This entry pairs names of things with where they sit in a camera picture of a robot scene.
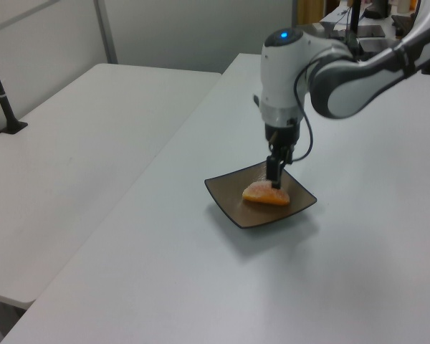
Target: white wall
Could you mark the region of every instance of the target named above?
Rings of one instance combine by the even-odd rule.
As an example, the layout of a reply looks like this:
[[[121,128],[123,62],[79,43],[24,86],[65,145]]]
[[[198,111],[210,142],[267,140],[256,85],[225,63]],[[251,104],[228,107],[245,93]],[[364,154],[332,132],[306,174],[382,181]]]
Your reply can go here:
[[[0,30],[0,78],[18,118],[101,62],[93,0],[60,0]]]
[[[103,1],[124,65],[223,72],[292,18],[292,0]]]

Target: brown square plate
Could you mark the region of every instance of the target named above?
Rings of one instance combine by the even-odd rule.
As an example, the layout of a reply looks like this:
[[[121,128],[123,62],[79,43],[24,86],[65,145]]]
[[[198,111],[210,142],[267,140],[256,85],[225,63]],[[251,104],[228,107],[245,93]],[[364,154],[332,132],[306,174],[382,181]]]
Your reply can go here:
[[[252,228],[285,219],[312,206],[317,199],[284,170],[282,188],[290,195],[290,204],[274,206],[242,199],[244,189],[266,176],[266,163],[206,179],[205,184],[220,209],[240,228]]]

